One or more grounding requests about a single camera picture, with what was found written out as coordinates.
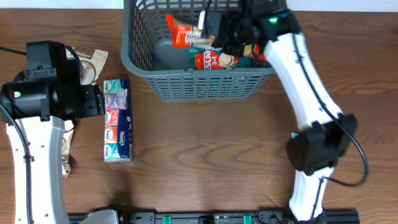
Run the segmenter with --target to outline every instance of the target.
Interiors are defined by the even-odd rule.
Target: blue box
[[[127,80],[106,80],[104,81],[104,86],[107,86],[105,98],[108,95],[112,95],[112,98],[117,98],[120,104],[118,108],[111,109],[113,111],[119,110],[119,117],[114,118],[117,119],[118,125],[105,125],[104,161],[131,161],[133,158],[133,140],[129,82]],[[111,114],[111,110],[106,108],[105,112],[109,112],[109,114]]]

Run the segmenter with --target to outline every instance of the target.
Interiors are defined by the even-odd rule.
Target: basket
[[[171,47],[167,14],[196,22],[206,0],[124,0],[121,59],[165,100],[243,98],[254,94],[272,68],[193,70],[189,49]],[[237,9],[239,0],[213,0],[210,10]]]

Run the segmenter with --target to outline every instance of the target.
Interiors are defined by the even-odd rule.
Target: tissue box
[[[127,80],[106,80],[104,161],[132,160],[132,113]]]

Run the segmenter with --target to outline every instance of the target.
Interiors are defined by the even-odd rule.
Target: green led
[[[19,91],[15,91],[14,92],[14,97],[20,97],[22,94]]]
[[[278,17],[271,17],[271,18],[269,18],[268,20],[269,20],[270,23],[275,24],[275,23],[278,22]]]

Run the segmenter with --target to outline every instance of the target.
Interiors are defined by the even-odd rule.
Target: white wall
[[[295,11],[398,12],[398,0],[288,0]],[[0,8],[122,9],[123,0],[0,0]]]

